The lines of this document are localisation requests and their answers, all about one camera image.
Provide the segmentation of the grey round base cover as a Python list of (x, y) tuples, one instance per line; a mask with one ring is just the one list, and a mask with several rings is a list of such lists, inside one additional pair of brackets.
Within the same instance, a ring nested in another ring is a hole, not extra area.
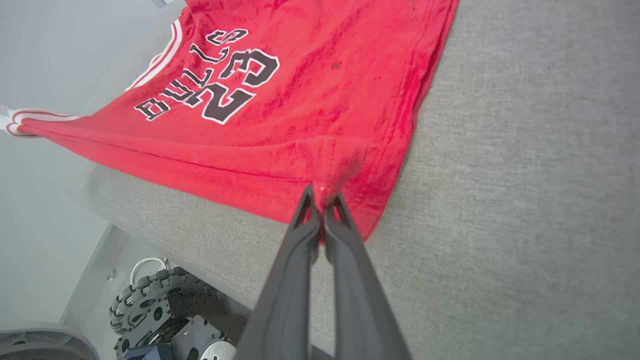
[(100, 360), (70, 326), (53, 322), (0, 322), (0, 360)]

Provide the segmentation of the grey fabric sofa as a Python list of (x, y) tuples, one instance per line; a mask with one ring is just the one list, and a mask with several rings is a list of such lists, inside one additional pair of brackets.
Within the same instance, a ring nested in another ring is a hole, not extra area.
[(416, 360), (640, 360), (640, 0), (461, 0), (365, 246)]

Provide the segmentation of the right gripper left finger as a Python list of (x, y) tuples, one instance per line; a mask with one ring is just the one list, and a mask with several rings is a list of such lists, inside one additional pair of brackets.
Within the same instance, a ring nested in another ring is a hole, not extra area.
[(302, 192), (234, 360), (310, 360), (311, 269), (322, 221), (313, 187)]

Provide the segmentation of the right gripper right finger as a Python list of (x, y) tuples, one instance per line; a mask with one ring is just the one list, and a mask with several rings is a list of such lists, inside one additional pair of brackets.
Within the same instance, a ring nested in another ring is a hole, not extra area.
[(412, 360), (342, 194), (324, 210), (324, 238), (334, 271), (336, 360)]

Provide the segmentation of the black mecanum wheel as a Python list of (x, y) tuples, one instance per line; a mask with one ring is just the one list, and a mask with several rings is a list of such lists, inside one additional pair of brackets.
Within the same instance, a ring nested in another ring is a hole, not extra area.
[(169, 291), (185, 284), (188, 272), (181, 267), (162, 269), (151, 276), (143, 276), (137, 283), (128, 285), (121, 294), (115, 296), (109, 307), (110, 328), (117, 335), (123, 335), (134, 328), (134, 320), (144, 309), (162, 300)]

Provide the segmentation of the red basketball jersey white trim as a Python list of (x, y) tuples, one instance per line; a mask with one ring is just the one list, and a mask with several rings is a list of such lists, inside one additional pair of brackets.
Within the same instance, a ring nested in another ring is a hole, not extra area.
[(122, 173), (285, 223), (311, 187), (364, 239), (397, 181), (459, 0), (185, 0), (147, 69), (86, 116), (0, 111)]

